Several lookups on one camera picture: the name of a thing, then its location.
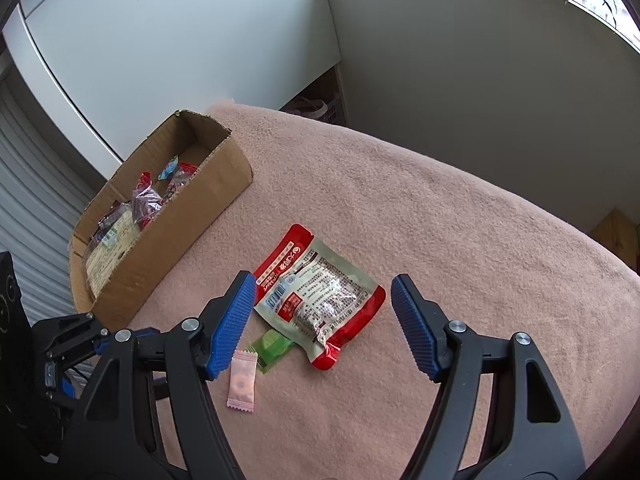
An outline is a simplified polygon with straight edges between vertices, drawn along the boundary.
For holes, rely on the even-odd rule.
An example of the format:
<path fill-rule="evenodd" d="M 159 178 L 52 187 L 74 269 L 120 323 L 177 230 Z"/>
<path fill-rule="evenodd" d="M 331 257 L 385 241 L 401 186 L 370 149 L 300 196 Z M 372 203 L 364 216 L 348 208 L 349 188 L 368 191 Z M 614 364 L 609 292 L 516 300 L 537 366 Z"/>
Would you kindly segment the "clear cracker pack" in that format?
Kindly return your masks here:
<path fill-rule="evenodd" d="M 120 260 L 136 244 L 139 234 L 140 230 L 134 222 L 132 210 L 125 206 L 85 260 L 87 285 L 93 298 L 99 296 Z"/>

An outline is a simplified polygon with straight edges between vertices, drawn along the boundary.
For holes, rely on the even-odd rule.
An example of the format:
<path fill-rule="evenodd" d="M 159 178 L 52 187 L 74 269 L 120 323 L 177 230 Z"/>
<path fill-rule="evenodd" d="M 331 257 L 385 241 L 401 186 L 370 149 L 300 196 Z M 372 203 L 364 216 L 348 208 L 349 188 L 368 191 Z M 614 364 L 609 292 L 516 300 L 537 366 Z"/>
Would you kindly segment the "pink candy wrapper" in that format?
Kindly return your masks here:
<path fill-rule="evenodd" d="M 245 413 L 254 412 L 256 370 L 255 352 L 235 350 L 230 366 L 228 408 Z"/>

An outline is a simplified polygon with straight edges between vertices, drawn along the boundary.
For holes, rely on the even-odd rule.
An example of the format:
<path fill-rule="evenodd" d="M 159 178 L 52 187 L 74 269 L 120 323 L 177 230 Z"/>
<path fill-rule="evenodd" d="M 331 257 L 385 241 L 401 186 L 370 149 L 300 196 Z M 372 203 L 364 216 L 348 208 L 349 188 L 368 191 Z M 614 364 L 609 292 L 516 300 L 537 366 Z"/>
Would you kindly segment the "snickers bar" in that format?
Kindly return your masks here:
<path fill-rule="evenodd" d="M 110 210 L 98 221 L 96 232 L 94 232 L 91 237 L 91 244 L 99 244 L 112 226 L 114 226 L 115 222 L 130 209 L 131 206 L 129 202 L 121 203 L 119 200 L 115 200 Z"/>

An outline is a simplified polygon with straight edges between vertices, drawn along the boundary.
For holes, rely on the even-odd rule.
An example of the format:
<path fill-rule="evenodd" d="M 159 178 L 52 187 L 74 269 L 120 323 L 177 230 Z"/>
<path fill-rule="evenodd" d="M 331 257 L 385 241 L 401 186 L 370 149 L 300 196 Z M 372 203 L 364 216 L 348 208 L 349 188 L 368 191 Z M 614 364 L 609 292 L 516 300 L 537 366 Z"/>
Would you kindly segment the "dark dried fruit bag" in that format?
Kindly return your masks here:
<path fill-rule="evenodd" d="M 143 171 L 132 191 L 132 218 L 140 231 L 154 220 L 163 207 L 163 197 L 153 188 L 151 174 Z"/>

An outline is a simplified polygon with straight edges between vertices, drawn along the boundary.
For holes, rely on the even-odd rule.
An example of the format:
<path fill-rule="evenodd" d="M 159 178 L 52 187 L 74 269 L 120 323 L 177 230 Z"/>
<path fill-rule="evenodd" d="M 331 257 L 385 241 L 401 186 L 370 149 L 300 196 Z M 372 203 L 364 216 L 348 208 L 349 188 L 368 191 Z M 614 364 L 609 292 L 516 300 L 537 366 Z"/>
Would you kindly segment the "green candy clear wrapper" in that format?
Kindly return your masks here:
<path fill-rule="evenodd" d="M 245 350 L 257 356 L 257 369 L 268 373 L 295 346 L 295 342 L 277 330 L 267 330 L 262 336 L 249 344 Z"/>

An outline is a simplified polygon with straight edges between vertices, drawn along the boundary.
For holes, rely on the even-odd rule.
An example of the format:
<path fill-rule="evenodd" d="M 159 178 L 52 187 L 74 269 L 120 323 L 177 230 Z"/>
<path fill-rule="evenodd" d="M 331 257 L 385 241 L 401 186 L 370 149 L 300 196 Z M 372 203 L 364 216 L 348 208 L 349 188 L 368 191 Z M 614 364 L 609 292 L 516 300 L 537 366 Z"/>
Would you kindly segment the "clear bag red nuts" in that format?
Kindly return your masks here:
<path fill-rule="evenodd" d="M 188 162 L 179 162 L 177 170 L 172 177 L 167 180 L 168 185 L 164 193 L 164 201 L 168 202 L 171 196 L 173 196 L 179 188 L 182 188 L 183 185 L 186 185 L 197 171 L 198 166 L 189 164 Z"/>

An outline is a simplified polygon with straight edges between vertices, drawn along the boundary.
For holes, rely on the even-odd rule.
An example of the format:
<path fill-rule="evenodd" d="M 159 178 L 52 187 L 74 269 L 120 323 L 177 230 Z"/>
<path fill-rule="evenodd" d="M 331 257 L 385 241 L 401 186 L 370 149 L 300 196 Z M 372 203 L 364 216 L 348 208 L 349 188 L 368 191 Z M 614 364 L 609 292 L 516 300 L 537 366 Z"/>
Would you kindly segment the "red silver snack pouch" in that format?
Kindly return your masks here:
<path fill-rule="evenodd" d="M 288 229 L 254 277 L 254 310 L 322 372 L 334 367 L 386 298 L 373 278 L 300 224 Z"/>

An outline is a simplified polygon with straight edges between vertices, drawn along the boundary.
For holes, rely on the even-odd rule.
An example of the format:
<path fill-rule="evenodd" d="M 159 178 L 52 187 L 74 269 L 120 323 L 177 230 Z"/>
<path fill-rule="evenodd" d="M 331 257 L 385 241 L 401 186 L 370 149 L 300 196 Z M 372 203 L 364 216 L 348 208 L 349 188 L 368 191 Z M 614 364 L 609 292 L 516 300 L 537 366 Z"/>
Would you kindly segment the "brown cardboard box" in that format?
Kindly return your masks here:
<path fill-rule="evenodd" d="M 84 255 L 98 221 L 116 200 L 130 200 L 147 172 L 157 178 L 172 156 L 198 167 L 146 226 L 99 292 L 87 282 Z M 213 117 L 179 110 L 129 155 L 89 203 L 70 237 L 70 291 L 78 313 L 113 332 L 125 327 L 184 253 L 253 181 L 231 131 Z"/>

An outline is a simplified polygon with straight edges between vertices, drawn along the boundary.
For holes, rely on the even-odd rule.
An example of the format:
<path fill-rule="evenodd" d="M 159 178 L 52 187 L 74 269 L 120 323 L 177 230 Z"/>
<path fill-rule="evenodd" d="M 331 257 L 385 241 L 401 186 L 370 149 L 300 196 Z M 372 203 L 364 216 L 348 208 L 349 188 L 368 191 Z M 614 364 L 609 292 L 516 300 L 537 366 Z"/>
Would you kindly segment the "white cabinet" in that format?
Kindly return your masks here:
<path fill-rule="evenodd" d="M 277 110 L 341 58 L 328 0 L 20 0 L 3 36 L 104 178 L 175 110 Z"/>

